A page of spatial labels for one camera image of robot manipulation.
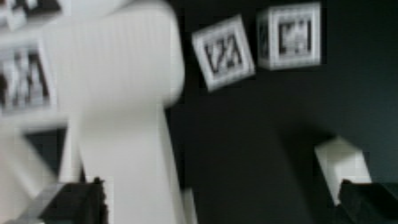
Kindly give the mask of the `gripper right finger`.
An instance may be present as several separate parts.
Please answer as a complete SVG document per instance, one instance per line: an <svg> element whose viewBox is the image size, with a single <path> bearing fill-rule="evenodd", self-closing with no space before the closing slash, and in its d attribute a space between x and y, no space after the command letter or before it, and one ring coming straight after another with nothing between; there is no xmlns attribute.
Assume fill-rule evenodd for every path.
<svg viewBox="0 0 398 224"><path fill-rule="evenodd" d="M335 224L398 224L398 183L354 183L340 189Z"/></svg>

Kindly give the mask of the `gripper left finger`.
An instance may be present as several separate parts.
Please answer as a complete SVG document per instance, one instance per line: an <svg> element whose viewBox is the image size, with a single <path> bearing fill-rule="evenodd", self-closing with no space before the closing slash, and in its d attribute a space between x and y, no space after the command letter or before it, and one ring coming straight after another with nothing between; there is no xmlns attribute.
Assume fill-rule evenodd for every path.
<svg viewBox="0 0 398 224"><path fill-rule="evenodd" d="M104 180L57 183L41 192L17 224L109 224Z"/></svg>

